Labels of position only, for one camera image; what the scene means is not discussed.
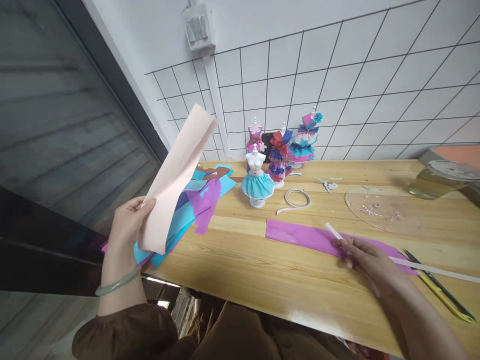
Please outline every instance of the paper dress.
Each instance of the paper dress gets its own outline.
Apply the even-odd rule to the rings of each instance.
[[[267,148],[262,140],[260,140],[260,132],[262,132],[263,127],[261,125],[252,125],[248,127],[248,134],[250,135],[250,140],[246,143],[245,149],[247,153],[251,153],[254,150],[254,144],[258,152],[263,153]]]
[[[270,140],[273,147],[268,157],[271,161],[270,166],[266,172],[276,183],[282,182],[292,172],[292,167],[289,166],[292,156],[289,149],[291,139],[292,131],[286,130],[283,135],[280,131],[275,132]]]
[[[303,124],[298,128],[297,134],[290,144],[291,161],[294,163],[306,163],[315,157],[315,149],[312,147],[319,137],[319,128],[315,127],[322,121],[323,115],[319,112],[309,113],[301,118]]]

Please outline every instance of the hand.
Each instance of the hand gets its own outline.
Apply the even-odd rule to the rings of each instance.
[[[368,276],[381,288],[395,289],[410,282],[387,254],[368,242],[349,237],[333,244],[347,252],[345,262],[349,269]]]
[[[155,207],[156,199],[151,199],[142,207],[145,196],[134,197],[115,209],[113,224],[108,238],[108,248],[131,247],[139,238],[144,219]]]

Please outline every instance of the white dress form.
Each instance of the white dress form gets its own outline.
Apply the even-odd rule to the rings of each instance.
[[[250,166],[250,175],[252,176],[263,176],[264,171],[262,170],[262,165],[265,161],[266,156],[259,153],[257,150],[257,144],[253,144],[253,151],[245,155],[248,166]],[[257,199],[250,198],[250,205],[254,208],[262,208],[265,205],[267,199]]]

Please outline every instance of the turquoise skirt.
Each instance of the turquoise skirt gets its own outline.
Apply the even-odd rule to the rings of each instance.
[[[315,152],[315,149],[311,145],[300,146],[292,142],[290,144],[290,151],[292,157],[301,158],[304,156],[312,155]]]
[[[248,173],[241,182],[241,190],[249,198],[269,198],[274,194],[274,189],[275,182],[266,173],[260,176],[253,176]]]

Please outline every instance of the glass panel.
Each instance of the glass panel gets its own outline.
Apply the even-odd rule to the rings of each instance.
[[[0,186],[108,235],[160,168],[48,0],[0,7]]]

